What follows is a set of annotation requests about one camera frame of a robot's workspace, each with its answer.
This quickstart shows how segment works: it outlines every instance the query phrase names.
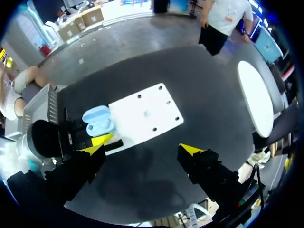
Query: cardboard box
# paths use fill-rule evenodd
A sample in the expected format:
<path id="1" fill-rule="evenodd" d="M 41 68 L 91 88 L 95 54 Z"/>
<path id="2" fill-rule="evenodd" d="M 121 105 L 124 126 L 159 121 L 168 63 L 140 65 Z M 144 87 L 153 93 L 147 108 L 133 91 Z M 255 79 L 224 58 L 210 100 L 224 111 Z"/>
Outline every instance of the cardboard box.
<path id="1" fill-rule="evenodd" d="M 63 41 L 67 41 L 72 37 L 78 35 L 80 33 L 80 30 L 74 21 L 69 21 L 62 25 L 62 28 L 58 31 L 58 33 Z"/>
<path id="2" fill-rule="evenodd" d="M 85 26 L 90 26 L 104 20 L 100 6 L 94 6 L 82 13 Z"/>
<path id="3" fill-rule="evenodd" d="M 85 26 L 85 22 L 82 19 L 81 15 L 78 17 L 75 17 L 74 19 L 75 19 L 75 23 L 77 24 L 79 30 L 84 31 L 86 29 L 86 26 Z"/>

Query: knee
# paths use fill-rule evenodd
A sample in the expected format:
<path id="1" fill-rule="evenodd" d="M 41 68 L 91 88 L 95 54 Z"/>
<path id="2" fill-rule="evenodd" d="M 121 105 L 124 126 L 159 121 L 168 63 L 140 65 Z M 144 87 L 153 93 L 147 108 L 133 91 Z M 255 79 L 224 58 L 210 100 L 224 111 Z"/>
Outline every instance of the knee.
<path id="1" fill-rule="evenodd" d="M 33 78 L 35 78 L 37 75 L 39 75 L 40 69 L 37 66 L 31 66 L 27 69 L 27 73 L 32 75 Z"/>

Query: white t-shirt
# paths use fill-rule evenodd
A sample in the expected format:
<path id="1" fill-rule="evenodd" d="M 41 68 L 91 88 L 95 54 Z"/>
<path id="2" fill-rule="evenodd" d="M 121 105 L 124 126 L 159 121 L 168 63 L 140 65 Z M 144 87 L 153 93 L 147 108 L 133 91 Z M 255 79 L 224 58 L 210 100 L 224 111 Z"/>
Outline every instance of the white t-shirt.
<path id="1" fill-rule="evenodd" d="M 217 31 L 230 36 L 243 16 L 253 21 L 251 4 L 247 0 L 214 0 L 208 23 Z"/>

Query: black pants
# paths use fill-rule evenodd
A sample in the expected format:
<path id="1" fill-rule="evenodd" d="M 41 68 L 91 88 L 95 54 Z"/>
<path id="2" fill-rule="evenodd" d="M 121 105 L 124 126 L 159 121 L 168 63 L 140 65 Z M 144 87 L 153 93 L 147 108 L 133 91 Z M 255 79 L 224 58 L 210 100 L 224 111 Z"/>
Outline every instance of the black pants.
<path id="1" fill-rule="evenodd" d="M 200 28 L 199 44 L 203 44 L 211 55 L 216 55 L 224 46 L 228 36 L 217 31 L 212 26 Z"/>

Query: person's hand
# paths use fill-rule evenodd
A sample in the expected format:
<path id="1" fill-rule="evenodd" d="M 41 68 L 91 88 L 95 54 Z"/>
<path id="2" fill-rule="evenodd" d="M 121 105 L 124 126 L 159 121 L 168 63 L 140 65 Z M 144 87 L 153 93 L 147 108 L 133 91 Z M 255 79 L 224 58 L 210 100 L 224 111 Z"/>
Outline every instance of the person's hand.
<path id="1" fill-rule="evenodd" d="M 201 19 L 200 19 L 200 25 L 206 29 L 208 27 L 208 17 L 205 17 L 203 16 Z"/>
<path id="2" fill-rule="evenodd" d="M 246 43 L 250 43 L 250 37 L 247 35 L 247 34 L 244 34 L 243 35 L 243 39 L 244 39 L 244 41 L 246 42 Z"/>

